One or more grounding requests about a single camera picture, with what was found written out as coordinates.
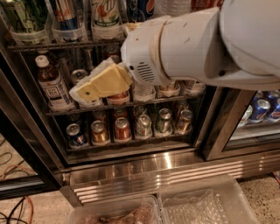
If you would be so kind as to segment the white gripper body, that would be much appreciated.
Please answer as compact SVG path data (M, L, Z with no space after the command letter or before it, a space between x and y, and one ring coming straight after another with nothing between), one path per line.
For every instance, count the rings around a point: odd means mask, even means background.
M161 21L145 21L131 31L121 47L122 62L141 85L161 86L171 82L160 58Z

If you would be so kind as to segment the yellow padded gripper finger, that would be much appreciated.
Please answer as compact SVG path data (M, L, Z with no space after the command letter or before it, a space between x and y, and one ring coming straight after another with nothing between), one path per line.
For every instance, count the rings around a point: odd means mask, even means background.
M117 95L130 89L133 80L123 63L111 58L99 64L89 76L84 77L69 94L77 102L90 103L100 98Z

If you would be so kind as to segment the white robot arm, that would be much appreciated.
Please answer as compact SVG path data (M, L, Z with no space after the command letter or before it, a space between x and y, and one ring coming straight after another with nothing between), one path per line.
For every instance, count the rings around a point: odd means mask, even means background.
M215 87L280 88L280 0L224 0L221 7L142 22L69 94L92 102L145 86L195 79Z

